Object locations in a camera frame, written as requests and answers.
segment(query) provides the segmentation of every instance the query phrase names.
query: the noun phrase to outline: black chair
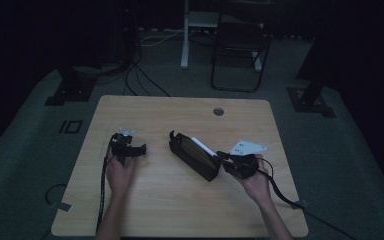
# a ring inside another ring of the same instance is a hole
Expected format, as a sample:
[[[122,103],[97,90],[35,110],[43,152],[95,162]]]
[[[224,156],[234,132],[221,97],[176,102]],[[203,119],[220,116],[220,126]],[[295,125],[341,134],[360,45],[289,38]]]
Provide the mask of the black chair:
[[[273,33],[281,19],[281,12],[281,8],[278,5],[264,0],[236,0],[227,1],[222,4],[219,11],[215,44],[211,59],[211,85],[213,88],[240,92],[253,92],[258,89],[261,84]],[[229,55],[230,52],[245,51],[247,54],[246,57],[249,57],[251,60],[252,67],[254,67],[260,55],[264,53],[260,74],[255,87],[237,88],[216,84],[214,75],[219,48],[227,50]]]

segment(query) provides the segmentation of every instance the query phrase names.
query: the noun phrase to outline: person's right arm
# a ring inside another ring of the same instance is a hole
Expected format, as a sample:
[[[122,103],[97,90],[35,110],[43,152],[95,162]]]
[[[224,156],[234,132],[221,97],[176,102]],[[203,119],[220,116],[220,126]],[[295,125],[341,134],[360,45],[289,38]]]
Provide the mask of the person's right arm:
[[[267,173],[262,155],[256,155],[261,171]],[[280,217],[270,196],[269,180],[263,174],[256,173],[247,179],[236,178],[244,187],[248,196],[260,209],[271,239],[293,239],[288,228]]]

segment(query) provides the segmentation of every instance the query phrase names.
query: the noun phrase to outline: person's right hand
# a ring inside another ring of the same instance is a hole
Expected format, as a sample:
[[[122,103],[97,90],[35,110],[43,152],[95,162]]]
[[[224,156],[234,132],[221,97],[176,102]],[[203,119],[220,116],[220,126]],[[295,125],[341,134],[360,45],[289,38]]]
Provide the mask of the person's right hand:
[[[256,154],[255,157],[258,159],[259,169],[268,173],[267,169],[264,167],[264,161],[262,160],[263,155]],[[248,196],[257,204],[272,201],[269,180],[263,174],[256,172],[253,176],[247,179],[235,178],[242,184]]]

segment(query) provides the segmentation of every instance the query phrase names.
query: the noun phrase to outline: gray carpet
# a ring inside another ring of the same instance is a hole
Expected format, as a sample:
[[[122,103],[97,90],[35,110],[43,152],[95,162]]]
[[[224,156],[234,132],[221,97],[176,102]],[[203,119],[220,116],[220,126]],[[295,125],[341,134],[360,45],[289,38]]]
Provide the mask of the gray carpet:
[[[268,100],[298,194],[310,204],[308,211],[358,239],[384,239],[384,178],[338,92],[325,88],[322,93],[337,118],[296,113],[289,99],[287,87],[307,85],[295,76],[311,43],[274,41],[263,84],[254,93],[213,90],[211,50],[202,44],[191,44],[189,68],[181,70],[181,46],[174,39],[143,47],[139,66],[171,96]],[[257,78],[252,69],[240,70],[230,75],[242,81],[248,80],[243,74]],[[163,96],[138,75],[151,95]],[[146,95],[135,71],[128,79],[137,94]],[[49,234],[56,210],[48,207],[44,195],[55,184],[68,182],[99,98],[124,90],[122,77],[102,77],[89,102],[45,107],[59,82],[55,71],[39,82],[0,138],[0,240],[59,239]],[[64,121],[78,120],[83,124],[77,134],[60,133]],[[64,188],[56,188],[51,201],[60,200],[63,192]],[[347,239],[311,217],[306,219],[309,234],[304,239]]]

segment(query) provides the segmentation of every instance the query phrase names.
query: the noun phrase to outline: wooden table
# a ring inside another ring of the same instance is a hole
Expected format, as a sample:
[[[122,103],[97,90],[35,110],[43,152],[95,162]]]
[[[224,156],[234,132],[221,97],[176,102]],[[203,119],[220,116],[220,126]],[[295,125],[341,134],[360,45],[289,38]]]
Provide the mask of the wooden table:
[[[224,110],[217,116],[214,108]],[[123,236],[264,237],[257,205],[232,176],[220,169],[207,182],[169,148],[169,133],[201,140],[213,151],[228,152],[239,139],[264,144],[283,194],[298,200],[270,104],[264,100],[103,96],[97,106],[52,226],[57,236],[93,236],[100,200],[100,176],[108,141],[120,127],[135,130],[133,146],[147,144],[139,159],[121,225]],[[106,186],[105,209],[110,189]],[[301,210],[272,192],[276,207],[295,237],[307,235]]]

